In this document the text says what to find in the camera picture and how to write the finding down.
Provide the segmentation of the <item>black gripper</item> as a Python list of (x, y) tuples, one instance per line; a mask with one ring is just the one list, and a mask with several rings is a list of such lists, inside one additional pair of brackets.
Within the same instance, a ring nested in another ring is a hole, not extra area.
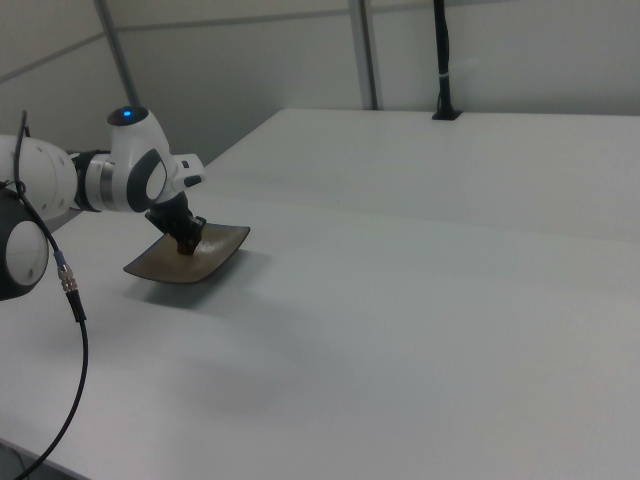
[(177, 241), (176, 251), (179, 254), (195, 251), (206, 225), (204, 218), (194, 216), (189, 209), (185, 192), (170, 200), (156, 203), (145, 213), (145, 218), (162, 233), (169, 234)]

